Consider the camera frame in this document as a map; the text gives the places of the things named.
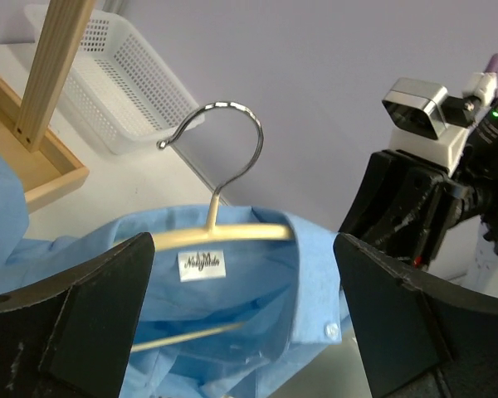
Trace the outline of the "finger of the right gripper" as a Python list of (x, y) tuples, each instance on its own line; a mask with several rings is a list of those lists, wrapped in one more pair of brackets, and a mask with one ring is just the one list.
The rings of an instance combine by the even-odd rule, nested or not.
[(401, 220), (402, 217), (391, 205), (397, 198), (410, 164), (411, 158), (404, 153), (373, 153), (339, 231), (370, 245), (409, 245), (411, 228), (396, 230), (398, 224), (393, 219)]
[(385, 254), (401, 261), (422, 257), (446, 176), (435, 167), (408, 167), (388, 210), (390, 230), (384, 243)]

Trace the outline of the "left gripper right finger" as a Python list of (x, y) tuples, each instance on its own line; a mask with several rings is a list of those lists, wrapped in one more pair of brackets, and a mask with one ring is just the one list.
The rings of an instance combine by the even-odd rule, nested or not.
[(348, 234), (334, 255), (372, 396), (498, 397), (498, 298)]

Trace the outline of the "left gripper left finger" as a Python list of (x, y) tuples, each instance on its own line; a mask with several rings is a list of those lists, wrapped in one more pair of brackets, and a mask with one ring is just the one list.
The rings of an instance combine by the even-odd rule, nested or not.
[(154, 260), (149, 233), (0, 294), (0, 397), (116, 397)]

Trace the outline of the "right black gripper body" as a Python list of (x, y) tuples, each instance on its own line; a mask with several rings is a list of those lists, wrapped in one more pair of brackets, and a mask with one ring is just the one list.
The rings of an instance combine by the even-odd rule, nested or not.
[(409, 168), (369, 227), (369, 244), (416, 269), (428, 269), (447, 231), (479, 213), (481, 187), (444, 172)]

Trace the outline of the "blue shirt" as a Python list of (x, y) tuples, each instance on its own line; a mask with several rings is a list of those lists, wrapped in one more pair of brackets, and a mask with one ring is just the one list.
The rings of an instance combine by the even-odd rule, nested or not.
[[(141, 211), (81, 238), (32, 240), (22, 184), (0, 156), (0, 294), (104, 254), (138, 235), (202, 226), (205, 205)], [(154, 260), (116, 397), (267, 397), (341, 340), (349, 317), (334, 233), (298, 216), (223, 206), (219, 224), (289, 226), (292, 240), (166, 251)]]

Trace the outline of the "cream wooden hanger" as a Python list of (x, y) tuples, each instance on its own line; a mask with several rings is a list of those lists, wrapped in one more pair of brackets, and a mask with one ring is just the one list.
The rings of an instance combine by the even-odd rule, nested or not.
[(175, 248), (183, 248), (190, 245), (202, 245), (223, 241), (239, 240), (292, 240), (294, 232), (289, 226), (273, 223), (246, 223), (246, 224), (218, 224), (217, 214), (220, 208), (220, 197), (223, 188), (235, 182), (248, 173), (256, 164), (261, 155), (264, 144), (264, 133), (260, 120), (248, 107), (235, 101), (217, 101), (205, 104), (186, 116), (175, 132), (168, 138), (161, 139), (156, 143), (158, 150), (174, 144), (180, 139), (187, 127), (199, 116), (213, 109), (234, 109), (246, 115), (256, 128), (256, 147), (254, 152), (242, 169), (229, 177), (225, 182), (218, 184), (212, 191), (211, 201), (207, 211), (205, 224), (196, 228), (179, 229), (153, 235), (154, 247), (157, 251)]

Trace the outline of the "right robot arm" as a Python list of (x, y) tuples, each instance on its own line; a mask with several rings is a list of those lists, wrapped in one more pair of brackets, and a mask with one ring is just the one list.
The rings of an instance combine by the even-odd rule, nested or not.
[(373, 153), (339, 230), (427, 269), (446, 233), (475, 216), (498, 254), (498, 98), (464, 142), (453, 172), (402, 149)]

